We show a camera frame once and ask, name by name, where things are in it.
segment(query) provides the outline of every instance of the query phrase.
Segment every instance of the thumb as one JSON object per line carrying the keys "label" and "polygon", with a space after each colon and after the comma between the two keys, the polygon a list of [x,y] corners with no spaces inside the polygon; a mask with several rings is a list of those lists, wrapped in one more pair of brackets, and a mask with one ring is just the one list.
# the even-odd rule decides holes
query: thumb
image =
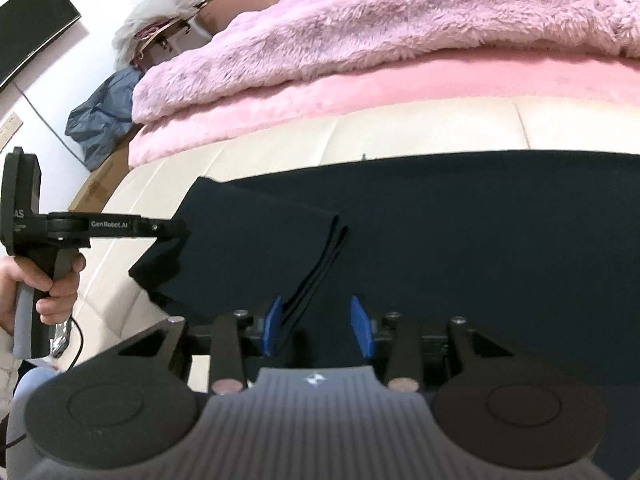
{"label": "thumb", "polygon": [[6,265],[6,273],[14,282],[24,282],[43,292],[47,292],[53,286],[53,280],[47,276],[30,259],[22,256],[14,256]]}

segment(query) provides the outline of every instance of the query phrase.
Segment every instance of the storage box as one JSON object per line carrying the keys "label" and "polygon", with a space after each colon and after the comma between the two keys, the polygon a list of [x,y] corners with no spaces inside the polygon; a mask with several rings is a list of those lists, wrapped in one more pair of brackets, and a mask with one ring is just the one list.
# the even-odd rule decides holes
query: storage box
{"label": "storage box", "polygon": [[134,135],[135,132],[130,133],[100,168],[92,171],[69,206],[69,211],[99,213],[103,210],[113,192],[129,173],[129,141]]}

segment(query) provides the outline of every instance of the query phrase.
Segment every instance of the white wall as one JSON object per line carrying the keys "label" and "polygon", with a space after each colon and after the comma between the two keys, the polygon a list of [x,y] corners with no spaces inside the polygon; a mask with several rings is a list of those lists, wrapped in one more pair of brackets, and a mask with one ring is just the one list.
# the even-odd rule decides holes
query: white wall
{"label": "white wall", "polygon": [[[0,0],[0,5],[7,0]],[[113,33],[131,9],[142,0],[71,0],[82,18],[65,34],[38,54],[15,78],[35,110],[82,158],[82,150],[65,137],[69,112],[113,73]],[[0,152],[21,145],[36,153],[42,168],[41,210],[64,210],[88,176],[88,171],[60,144],[17,88],[9,85],[0,93],[0,124],[15,110],[24,125]]]}

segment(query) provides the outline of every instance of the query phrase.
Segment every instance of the pink bedding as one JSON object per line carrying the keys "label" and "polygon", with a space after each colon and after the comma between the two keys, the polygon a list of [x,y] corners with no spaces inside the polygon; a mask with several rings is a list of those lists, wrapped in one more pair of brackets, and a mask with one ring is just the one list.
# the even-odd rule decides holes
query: pink bedding
{"label": "pink bedding", "polygon": [[423,99],[556,96],[640,105],[640,61],[496,48],[443,50],[416,60],[251,89],[145,126],[132,167],[304,118]]}
{"label": "pink bedding", "polygon": [[373,68],[446,48],[553,46],[640,56],[640,0],[280,0],[153,67],[133,118],[151,124],[248,88]]}

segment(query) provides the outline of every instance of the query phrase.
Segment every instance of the light blue jeans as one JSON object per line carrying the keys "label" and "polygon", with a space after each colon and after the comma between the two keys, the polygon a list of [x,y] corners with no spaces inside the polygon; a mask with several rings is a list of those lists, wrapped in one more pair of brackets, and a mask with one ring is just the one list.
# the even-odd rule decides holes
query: light blue jeans
{"label": "light blue jeans", "polygon": [[41,384],[46,383],[54,378],[60,372],[51,370],[50,368],[34,368],[23,375],[14,392],[14,400],[22,396],[29,395],[33,390],[37,389]]}

